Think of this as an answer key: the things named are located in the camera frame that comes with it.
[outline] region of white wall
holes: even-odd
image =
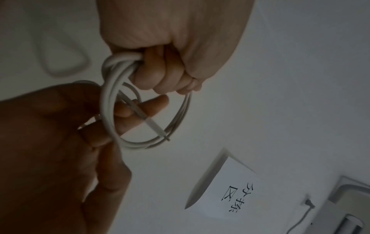
[[[24,14],[12,3],[2,9],[0,25],[1,98],[79,79],[102,81],[99,67],[109,53],[94,1],[42,2],[92,66],[62,80],[44,74]],[[111,233],[285,233],[305,211],[306,194],[320,207],[339,175],[370,183],[369,7],[365,0],[260,0],[233,57],[194,95],[171,143],[124,153],[133,181]],[[175,94],[170,99],[156,118],[162,126],[181,102]],[[145,135],[142,127],[128,137]],[[223,147],[264,182],[259,202],[238,224],[183,209]]]

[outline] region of power cord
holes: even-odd
[[[139,62],[143,59],[142,53],[137,52],[124,52],[114,54],[108,57],[101,68],[101,73],[104,79],[102,85],[102,91],[100,96],[100,118],[103,125],[108,132],[109,136],[119,145],[120,148],[138,150],[148,149],[156,147],[162,144],[164,141],[169,141],[169,137],[176,131],[180,126],[181,122],[185,118],[185,115],[189,109],[192,94],[189,93],[185,96],[184,101],[169,125],[163,130],[158,124],[156,124],[145,112],[143,112],[128,96],[120,91],[121,86],[126,86],[133,91],[139,103],[142,102],[139,92],[130,84],[124,82],[133,74],[139,66]],[[132,110],[142,119],[144,122],[158,135],[157,137],[143,142],[131,142],[124,140],[116,132],[114,125],[114,105],[117,101],[123,101],[129,105]]]
[[[312,209],[314,209],[315,208],[315,205],[314,204],[312,204],[312,202],[311,202],[311,200],[310,199],[307,199],[306,201],[305,201],[305,205],[308,205],[309,206],[309,208],[308,208],[308,210],[306,211],[306,213],[303,215],[303,217],[295,224],[295,225],[293,225],[287,232],[286,232],[286,234],[289,234],[294,228],[296,228],[298,225],[300,225],[302,222],[303,222],[303,220],[307,217],[307,215],[308,215],[308,213],[312,210]]]

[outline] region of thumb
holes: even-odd
[[[96,168],[98,185],[82,204],[87,233],[108,232],[131,180],[131,171],[121,158],[119,148],[110,143],[100,155]]]

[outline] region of paper note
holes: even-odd
[[[248,203],[259,185],[252,170],[227,157],[207,189],[188,210],[220,219],[239,219],[248,212]]]

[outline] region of hand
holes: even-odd
[[[200,90],[233,53],[254,0],[97,0],[113,53],[145,48],[131,81],[159,94]]]
[[[0,102],[0,233],[108,231],[131,172],[100,121],[78,129],[98,114],[99,93],[69,84]],[[140,106],[153,116],[167,104]],[[114,113],[120,133],[141,123],[123,103]]]

